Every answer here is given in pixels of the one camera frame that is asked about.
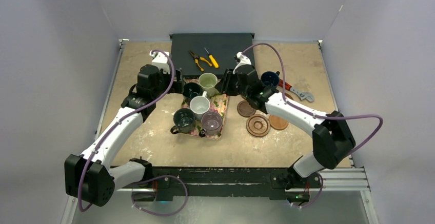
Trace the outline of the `dark green mug back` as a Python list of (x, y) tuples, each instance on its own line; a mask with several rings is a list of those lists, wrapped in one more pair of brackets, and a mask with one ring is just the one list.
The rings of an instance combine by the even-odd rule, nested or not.
[(184, 101), (189, 105), (193, 98), (202, 94), (202, 88), (198, 83), (189, 82), (184, 84), (182, 95)]

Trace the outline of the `dark green mug front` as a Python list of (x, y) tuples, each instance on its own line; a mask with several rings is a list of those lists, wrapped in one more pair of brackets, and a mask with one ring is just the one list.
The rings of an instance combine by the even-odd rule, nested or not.
[(194, 113), (188, 108), (181, 108), (173, 115), (174, 126), (170, 129), (172, 134), (188, 134), (195, 128), (196, 118)]

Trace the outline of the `glossy brown ringed coaster front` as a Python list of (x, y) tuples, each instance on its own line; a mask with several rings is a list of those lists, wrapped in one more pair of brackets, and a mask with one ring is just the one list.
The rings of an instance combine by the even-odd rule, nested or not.
[(255, 114), (246, 121), (246, 129), (254, 137), (264, 137), (269, 133), (270, 127), (268, 118), (261, 114)]

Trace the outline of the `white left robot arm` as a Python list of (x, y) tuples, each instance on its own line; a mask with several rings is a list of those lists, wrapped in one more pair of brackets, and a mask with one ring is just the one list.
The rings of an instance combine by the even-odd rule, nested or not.
[(166, 73), (153, 66), (141, 67), (137, 82), (121, 103), (106, 130), (80, 155), (69, 155), (64, 162), (66, 194), (95, 206), (104, 206), (114, 191), (136, 183), (145, 188), (153, 181), (152, 164), (133, 158), (112, 168), (112, 162), (124, 143), (149, 117), (156, 101), (165, 93), (183, 90), (181, 69)]

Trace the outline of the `light green mug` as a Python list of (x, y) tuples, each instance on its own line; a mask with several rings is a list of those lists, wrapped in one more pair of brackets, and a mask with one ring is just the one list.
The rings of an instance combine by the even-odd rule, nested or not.
[(218, 93), (215, 88), (219, 80), (213, 73), (204, 73), (198, 78), (198, 83), (203, 91), (207, 92), (207, 97), (210, 98)]

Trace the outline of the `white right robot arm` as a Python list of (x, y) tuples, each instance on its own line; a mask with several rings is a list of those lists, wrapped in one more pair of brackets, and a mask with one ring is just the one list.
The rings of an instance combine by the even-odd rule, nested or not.
[(310, 110), (287, 98), (276, 88), (265, 85), (251, 65), (227, 69), (216, 89), (229, 96), (240, 95), (252, 108), (284, 119), (312, 138), (312, 152), (287, 169), (286, 189), (303, 187), (308, 177), (318, 176), (318, 171), (334, 169), (355, 147), (353, 135), (340, 112)]

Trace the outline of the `dark green mug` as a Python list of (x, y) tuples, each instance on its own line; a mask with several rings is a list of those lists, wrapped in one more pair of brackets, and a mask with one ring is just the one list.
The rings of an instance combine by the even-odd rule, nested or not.
[(188, 134), (195, 128), (196, 118), (194, 113), (188, 108), (181, 108), (173, 115), (174, 126), (170, 129), (172, 134)]
[(202, 88), (198, 83), (189, 82), (184, 84), (182, 95), (184, 101), (189, 105), (193, 98), (202, 94)]

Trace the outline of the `navy blue mug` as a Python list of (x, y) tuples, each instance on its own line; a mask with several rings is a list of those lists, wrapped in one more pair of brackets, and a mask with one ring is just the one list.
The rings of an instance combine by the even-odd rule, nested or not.
[(266, 71), (261, 75), (260, 80), (264, 85), (275, 88), (280, 82), (280, 72)]

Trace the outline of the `lavender mug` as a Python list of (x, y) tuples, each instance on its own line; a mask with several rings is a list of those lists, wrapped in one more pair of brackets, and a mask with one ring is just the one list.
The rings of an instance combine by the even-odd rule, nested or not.
[(217, 135), (223, 124), (222, 116), (216, 111), (207, 111), (201, 118), (202, 129), (199, 136), (215, 136)]

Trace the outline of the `white mug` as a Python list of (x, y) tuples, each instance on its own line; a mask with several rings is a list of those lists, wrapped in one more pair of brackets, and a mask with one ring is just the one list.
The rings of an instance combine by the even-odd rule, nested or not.
[(210, 109), (210, 100), (208, 92), (204, 91), (199, 96), (194, 97), (190, 102), (190, 110), (194, 113), (197, 120), (201, 120), (203, 115)]

